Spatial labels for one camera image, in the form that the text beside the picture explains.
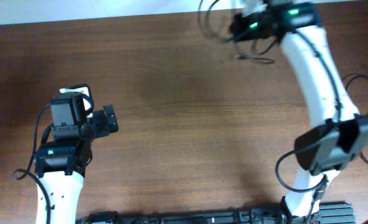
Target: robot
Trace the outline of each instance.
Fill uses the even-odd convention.
[[[223,42],[275,37],[274,43],[293,67],[308,107],[312,129],[295,140],[294,150],[283,155],[275,168],[278,181],[289,190],[280,205],[175,217],[124,218],[117,212],[101,212],[76,223],[355,223],[351,204],[320,205],[320,201],[333,179],[368,143],[368,116],[360,115],[343,87],[314,5],[296,0],[245,1],[229,31],[232,37]],[[89,86],[71,86],[60,92],[41,111],[51,107],[53,124],[44,131],[39,149],[35,153],[35,138],[28,168],[14,173],[16,179],[28,175],[38,185],[36,224],[75,223],[86,167],[93,158],[91,143],[119,129],[112,105],[93,112]],[[50,133],[53,141],[47,142]],[[280,163],[291,155],[301,166],[293,187],[279,174]],[[33,161],[37,177],[29,172]]]

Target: green led indicator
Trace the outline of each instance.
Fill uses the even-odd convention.
[[[249,27],[251,29],[256,29],[258,25],[259,25],[259,23],[258,22],[255,22],[255,23],[251,24]]]
[[[298,14],[298,9],[292,9],[288,11],[290,15],[295,16]]]

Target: wooden table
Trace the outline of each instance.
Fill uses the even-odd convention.
[[[368,1],[318,7],[341,75],[368,74]],[[214,15],[229,23],[229,11]],[[286,58],[279,48],[268,56],[275,65],[234,60],[231,45],[202,37],[195,13],[0,26],[0,223],[35,222],[36,186],[12,173],[27,165],[41,107],[79,83],[97,110],[114,105],[121,129],[93,143],[78,218],[278,203],[287,190],[275,162],[310,125]],[[349,91],[365,111],[368,84]],[[39,130],[51,121],[47,111]],[[284,179],[297,169],[285,161]],[[368,219],[368,166],[352,162],[324,201]]]

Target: white wall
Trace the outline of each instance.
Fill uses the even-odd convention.
[[[348,0],[314,0],[333,2]],[[100,17],[195,12],[200,0],[0,0],[0,24],[64,21]],[[213,0],[204,0],[203,10]],[[241,0],[221,0],[215,9],[241,7]]]

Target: green light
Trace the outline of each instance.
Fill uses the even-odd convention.
[[[249,27],[251,29],[256,29],[258,25],[259,25],[259,23],[258,22],[255,22],[255,23],[251,24]]]
[[[298,14],[298,9],[292,9],[288,11],[290,15],[294,16]]]

